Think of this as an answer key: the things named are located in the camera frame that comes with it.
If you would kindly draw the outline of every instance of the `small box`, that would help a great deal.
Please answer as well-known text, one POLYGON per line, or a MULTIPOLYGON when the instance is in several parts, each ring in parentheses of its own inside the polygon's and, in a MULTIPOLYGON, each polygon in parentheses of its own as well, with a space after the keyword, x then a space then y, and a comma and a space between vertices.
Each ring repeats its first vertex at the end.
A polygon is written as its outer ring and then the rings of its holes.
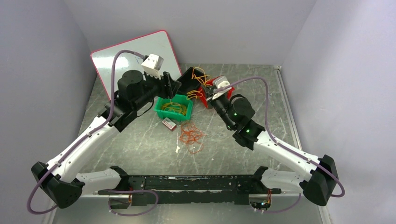
POLYGON ((176 124, 171 121, 169 118, 165 118, 162 123, 167 126, 171 131, 176 128, 176 124))
POLYGON ((171 99, 162 99, 161 97, 158 97, 156 106, 154 107, 154 111, 157 112, 158 117, 161 119, 171 118, 171 119, 177 120, 178 122, 181 122, 181 121, 185 121, 185 120, 190 120, 192 106, 193 106, 192 100, 187 99, 187 97, 184 95, 176 94, 172 100, 171 99), (165 103, 169 103, 170 101, 172 101, 174 103, 183 104, 184 106, 186 106, 186 109, 187 109, 186 114, 183 115, 181 113, 176 113, 176 112, 167 111, 167 110, 165 110, 165 111, 161 110, 161 106, 165 103))

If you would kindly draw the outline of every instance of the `metal edge strip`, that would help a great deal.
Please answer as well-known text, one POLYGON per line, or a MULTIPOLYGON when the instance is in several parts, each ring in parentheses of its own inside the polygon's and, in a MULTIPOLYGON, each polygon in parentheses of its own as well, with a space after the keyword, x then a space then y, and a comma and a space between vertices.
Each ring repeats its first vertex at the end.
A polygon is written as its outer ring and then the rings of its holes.
MULTIPOLYGON (((50 209, 53 206, 55 206, 55 202, 53 202, 51 199, 49 199, 48 200, 47 209, 50 209)), ((42 218, 41 223, 42 224, 53 224, 54 223, 55 214, 56 214, 57 210, 58 210, 58 208, 52 210, 51 212, 48 212, 48 213, 44 214, 44 217, 42 218)))
POLYGON ((290 125, 290 129, 291 129, 291 135, 293 136, 294 146, 302 151, 303 149, 301 147, 301 141, 300 141, 300 138, 297 133, 296 123, 294 122, 293 114, 291 113, 289 100, 287 98, 286 90, 283 85, 281 71, 278 69, 274 69, 274 72, 276 73, 276 78, 278 80, 279 88, 281 89, 283 105, 285 107, 286 115, 289 120, 289 125, 290 125))
POLYGON ((318 207, 319 207, 320 217, 322 218, 322 223, 332 224, 332 218, 330 217, 330 213, 329 210, 327 209, 327 206, 318 206, 318 207))

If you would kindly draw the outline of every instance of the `black base bar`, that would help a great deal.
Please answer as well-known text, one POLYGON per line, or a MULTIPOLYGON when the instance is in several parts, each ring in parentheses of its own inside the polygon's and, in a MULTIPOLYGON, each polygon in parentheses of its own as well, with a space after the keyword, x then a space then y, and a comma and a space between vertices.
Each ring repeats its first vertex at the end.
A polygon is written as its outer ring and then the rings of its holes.
MULTIPOLYGON (((192 175, 160 176, 129 175, 128 186, 117 186, 116 190, 152 190, 159 196, 158 204, 180 203, 234 203, 250 204, 249 195, 267 194, 261 177, 267 167, 260 167, 254 175, 192 175)), ((281 189, 271 189, 280 194, 281 189)), ((115 195, 105 190, 99 195, 115 195)), ((154 204, 156 198, 150 193, 133 194, 131 206, 154 204)), ((116 203, 114 208, 127 208, 128 204, 116 203)))

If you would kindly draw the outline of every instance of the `whiteboard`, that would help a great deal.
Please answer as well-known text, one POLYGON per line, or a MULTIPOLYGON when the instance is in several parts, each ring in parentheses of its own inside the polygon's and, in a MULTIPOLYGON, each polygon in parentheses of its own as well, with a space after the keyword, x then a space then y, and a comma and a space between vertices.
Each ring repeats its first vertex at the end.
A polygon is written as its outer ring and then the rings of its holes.
MULTIPOLYGON (((91 59, 106 90, 107 96, 110 95, 111 66, 114 56, 117 52, 124 49, 136 51, 142 55, 159 55, 163 58, 163 63, 159 71, 160 74, 167 71, 174 80, 177 80, 182 75, 168 33, 165 30, 159 30, 92 52, 91 59)), ((142 59, 128 53, 123 53, 118 57, 115 64, 115 91, 118 90, 117 81, 122 77, 124 72, 128 70, 139 70, 143 73, 143 68, 140 65, 142 62, 142 59)))

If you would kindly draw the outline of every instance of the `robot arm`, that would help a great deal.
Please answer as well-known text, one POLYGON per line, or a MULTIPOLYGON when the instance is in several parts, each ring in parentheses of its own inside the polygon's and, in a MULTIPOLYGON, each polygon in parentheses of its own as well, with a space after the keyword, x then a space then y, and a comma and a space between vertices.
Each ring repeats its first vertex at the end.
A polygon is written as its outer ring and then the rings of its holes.
POLYGON ((287 174, 268 170, 262 175, 263 184, 267 188, 282 186, 283 189, 302 192, 311 202, 325 206, 333 196, 332 192, 338 181, 333 158, 328 155, 319 158, 272 136, 269 130, 252 120, 255 111, 243 95, 237 94, 228 100, 224 90, 230 86, 229 82, 224 77, 219 77, 218 82, 216 81, 213 82, 215 87, 204 88, 209 96, 207 100, 223 119, 227 129, 235 131, 235 141, 242 147, 271 156, 295 172, 287 174))
MULTIPOLYGON (((103 189, 129 190, 129 188, 156 191, 161 198, 160 203, 234 202, 245 204, 249 195, 265 194, 269 189, 274 194, 279 194, 281 193, 279 188, 282 188, 282 190, 302 192, 306 198, 317 205, 327 204, 336 183, 311 162, 326 167, 337 176, 334 160, 327 155, 318 158, 302 152, 278 138, 275 138, 277 143, 275 144, 271 138, 273 136, 251 119, 255 111, 246 98, 237 94, 228 100, 224 95, 227 89, 214 92, 215 88, 229 85, 224 77, 213 82, 214 87, 203 88, 209 96, 208 103, 223 119, 227 129, 235 131, 233 137, 236 142, 242 147, 258 150, 273 157, 295 173, 260 167, 254 175, 142 176, 128 175, 117 166, 100 172, 78 173, 98 147, 123 131, 138 117, 138 110, 147 103, 153 102, 154 97, 173 98, 181 84, 172 80, 167 72, 159 75, 158 70, 162 61, 163 59, 159 56, 146 56, 146 60, 142 63, 146 80, 143 80, 143 74, 139 71, 125 72, 117 82, 119 90, 115 92, 112 116, 109 118, 111 103, 107 103, 71 146, 46 164, 37 162, 32 167, 35 179, 41 183, 40 188, 59 208, 72 205, 84 194, 100 192, 103 189), (67 155, 69 149, 78 142, 80 142, 78 146, 67 155), (280 144, 290 148, 293 153, 281 148, 280 144), (296 154, 304 155, 311 162, 303 160, 296 154), (59 164, 58 161, 65 155, 67 157, 62 164, 59 164), (202 197, 202 192, 213 194, 209 199, 205 199, 202 197)), ((144 205, 147 199, 143 198, 139 202, 139 197, 137 197, 134 198, 134 203, 144 205)))
POLYGON ((117 82, 119 90, 115 92, 112 117, 108 119, 111 109, 109 102, 69 147, 46 164, 37 162, 32 167, 32 173, 37 181, 49 171, 49 168, 54 167, 40 187, 59 208, 70 206, 81 195, 103 189, 114 189, 127 181, 127 174, 118 167, 87 174, 78 172, 100 145, 114 138, 138 117, 138 110, 149 102, 154 103, 154 97, 173 98, 181 84, 174 81, 168 72, 159 75, 158 70, 162 61, 161 57, 150 55, 142 63, 144 75, 137 70, 125 72, 117 82), (77 147, 67 155, 76 143, 77 147), (67 156, 62 164, 59 164, 58 161, 65 155, 67 156))

